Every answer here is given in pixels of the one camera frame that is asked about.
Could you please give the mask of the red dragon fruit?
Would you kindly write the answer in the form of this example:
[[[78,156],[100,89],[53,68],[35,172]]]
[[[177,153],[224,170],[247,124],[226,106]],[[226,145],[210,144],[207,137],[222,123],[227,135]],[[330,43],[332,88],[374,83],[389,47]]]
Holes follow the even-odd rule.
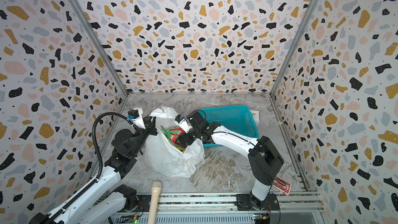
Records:
[[[166,129],[164,126],[161,126],[161,130],[165,137],[169,140],[169,143],[177,148],[179,151],[184,152],[185,148],[178,144],[177,138],[180,137],[184,131],[181,128],[173,127],[170,129]]]

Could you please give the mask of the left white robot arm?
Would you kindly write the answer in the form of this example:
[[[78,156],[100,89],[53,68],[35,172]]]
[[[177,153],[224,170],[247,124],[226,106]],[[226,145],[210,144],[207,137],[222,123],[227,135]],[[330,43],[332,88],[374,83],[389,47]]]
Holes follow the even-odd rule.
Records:
[[[137,191],[127,185],[117,185],[134,167],[137,157],[150,135],[156,135],[155,119],[143,119],[143,128],[137,120],[130,120],[134,131],[119,131],[112,145],[111,157],[99,168],[98,174],[78,190],[71,198],[47,214],[38,213],[31,224],[88,224],[101,222],[119,211],[143,212]],[[98,205],[95,202],[111,187],[116,189]]]

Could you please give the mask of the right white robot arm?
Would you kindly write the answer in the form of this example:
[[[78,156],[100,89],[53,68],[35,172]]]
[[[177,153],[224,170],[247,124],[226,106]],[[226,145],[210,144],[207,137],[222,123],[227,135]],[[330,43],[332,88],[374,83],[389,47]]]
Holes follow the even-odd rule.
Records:
[[[266,198],[284,164],[282,156],[268,137],[255,139],[241,135],[217,122],[207,122],[197,111],[192,112],[187,118],[177,115],[174,122],[183,130],[183,133],[176,138],[176,144],[183,148],[199,139],[230,148],[247,158],[256,180],[249,194],[250,203],[244,205],[239,201],[238,205],[244,209],[257,210],[268,206]]]

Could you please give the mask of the white plastic bag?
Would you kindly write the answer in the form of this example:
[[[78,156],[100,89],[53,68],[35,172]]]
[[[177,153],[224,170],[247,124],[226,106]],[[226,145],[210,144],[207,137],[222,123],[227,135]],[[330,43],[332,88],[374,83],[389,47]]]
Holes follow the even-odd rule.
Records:
[[[167,177],[191,177],[197,165],[205,158],[202,141],[195,140],[184,152],[169,143],[161,126],[170,129],[178,126],[174,120],[178,113],[172,107],[163,106],[151,112],[156,118],[157,135],[149,135],[145,144],[145,162],[156,172]]]

